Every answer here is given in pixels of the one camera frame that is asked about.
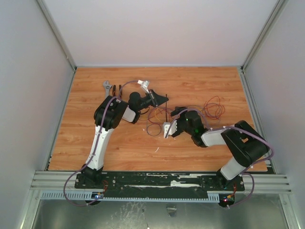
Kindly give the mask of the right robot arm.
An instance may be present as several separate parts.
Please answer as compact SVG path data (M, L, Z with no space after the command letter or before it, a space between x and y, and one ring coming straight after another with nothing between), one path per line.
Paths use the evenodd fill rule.
M226 145L232 158L216 173L216 184L227 190L234 179L262 161L261 157L271 150L271 146L246 121L213 129L205 127L203 114L196 109L176 107L171 112L172 122L163 124L163 137L176 137L182 132L191 136L198 147Z

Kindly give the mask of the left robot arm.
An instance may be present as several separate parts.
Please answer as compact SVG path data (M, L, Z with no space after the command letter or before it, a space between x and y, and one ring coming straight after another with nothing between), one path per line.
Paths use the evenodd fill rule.
M81 171L90 187L98 188L102 184L105 152L110 137L120 121L123 119L135 124L141 116L141 110L150 106L158 107L168 100L168 97L158 95L154 90L149 90L144 97L138 92L132 92L128 102L110 95L105 98L93 116L95 135L90 154Z

